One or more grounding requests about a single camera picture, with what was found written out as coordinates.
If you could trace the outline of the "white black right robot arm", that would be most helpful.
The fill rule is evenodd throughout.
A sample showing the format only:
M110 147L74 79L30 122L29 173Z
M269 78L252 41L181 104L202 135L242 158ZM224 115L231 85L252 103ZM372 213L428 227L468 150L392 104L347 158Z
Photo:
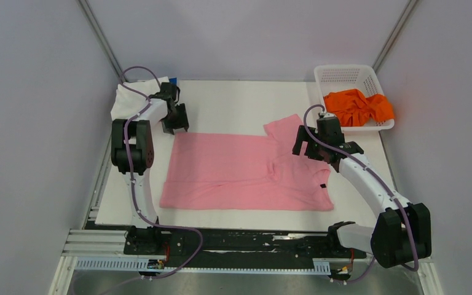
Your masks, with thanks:
M350 248L373 255L384 268L419 269L419 261L431 255L431 217L423 203L412 203L392 189L372 167L364 150L346 141L336 117L320 116L317 127L299 126L294 155L322 161L341 174L376 215L375 226L341 221L328 228L326 247L333 256Z

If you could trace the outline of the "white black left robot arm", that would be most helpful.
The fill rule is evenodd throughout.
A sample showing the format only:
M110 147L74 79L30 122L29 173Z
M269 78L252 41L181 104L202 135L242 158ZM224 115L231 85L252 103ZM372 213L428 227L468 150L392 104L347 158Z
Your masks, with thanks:
M152 129L166 134L187 131L186 107L173 82L142 81L120 85L111 109L111 162L122 175L131 201L131 226L125 254L158 254L162 230L151 195L150 169L155 159Z

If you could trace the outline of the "pink t-shirt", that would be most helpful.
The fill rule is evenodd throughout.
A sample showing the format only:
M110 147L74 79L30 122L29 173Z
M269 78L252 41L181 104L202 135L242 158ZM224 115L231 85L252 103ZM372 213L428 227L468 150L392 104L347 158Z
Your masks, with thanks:
M325 162L292 153L301 118L264 126L264 135L181 133L160 198L182 210L331 211Z

